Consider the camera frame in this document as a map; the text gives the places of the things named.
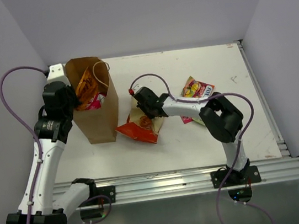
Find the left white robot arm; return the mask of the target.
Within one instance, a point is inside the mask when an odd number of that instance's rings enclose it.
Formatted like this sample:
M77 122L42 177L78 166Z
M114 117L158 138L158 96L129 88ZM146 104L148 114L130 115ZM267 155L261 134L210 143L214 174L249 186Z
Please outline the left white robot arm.
M8 214L7 224L67 224L81 204L91 206L98 201L95 181L87 178L75 179L62 197L53 200L57 169L78 99L73 88L61 81L44 86L42 97L28 184L17 212Z

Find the cassava chips bag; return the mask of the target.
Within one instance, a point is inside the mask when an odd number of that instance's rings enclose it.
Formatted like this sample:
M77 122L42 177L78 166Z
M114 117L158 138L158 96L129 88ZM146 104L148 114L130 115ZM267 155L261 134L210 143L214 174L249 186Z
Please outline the cassava chips bag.
M127 121L116 128L116 131L130 139L156 144L158 135L164 123L163 117L150 119L137 107L137 100L131 98L131 110Z

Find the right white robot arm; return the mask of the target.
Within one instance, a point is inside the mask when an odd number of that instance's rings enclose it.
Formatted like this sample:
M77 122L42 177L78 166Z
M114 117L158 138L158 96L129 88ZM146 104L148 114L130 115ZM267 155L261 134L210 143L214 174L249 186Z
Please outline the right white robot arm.
M243 114L227 98L216 94L216 98L203 103L196 98L183 100L163 93L157 96L147 87L129 89L137 100L137 107L150 119L186 116L201 119L211 136L222 143L226 156L226 174L216 173L221 182L240 185L248 178L249 158L245 155L241 140Z

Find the orange Kettle chips bag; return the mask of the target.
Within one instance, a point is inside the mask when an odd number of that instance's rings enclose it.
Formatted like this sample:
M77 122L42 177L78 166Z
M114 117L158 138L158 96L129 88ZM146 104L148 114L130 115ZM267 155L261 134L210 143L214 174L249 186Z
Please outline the orange Kettle chips bag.
M89 68L86 68L75 90L80 103L79 106L76 107L77 111L84 111L89 107L98 94L98 87L97 80Z

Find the brown paper bag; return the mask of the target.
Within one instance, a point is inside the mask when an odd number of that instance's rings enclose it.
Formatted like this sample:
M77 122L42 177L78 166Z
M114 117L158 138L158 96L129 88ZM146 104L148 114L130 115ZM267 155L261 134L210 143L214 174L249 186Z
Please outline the brown paper bag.
M89 68L98 82L98 93L105 93L106 97L100 109L77 111L75 108L73 114L74 123L93 145L115 142L119 117L119 101L109 73L110 66L102 59L93 56L69 60L65 65L65 69L74 91L86 68Z

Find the pink silver chips bag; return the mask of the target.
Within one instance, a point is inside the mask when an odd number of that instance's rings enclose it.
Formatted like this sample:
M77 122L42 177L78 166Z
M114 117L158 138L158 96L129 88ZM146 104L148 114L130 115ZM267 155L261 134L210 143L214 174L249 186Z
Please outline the pink silver chips bag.
M104 103L106 94L98 93L87 103L85 110L96 110L100 109Z

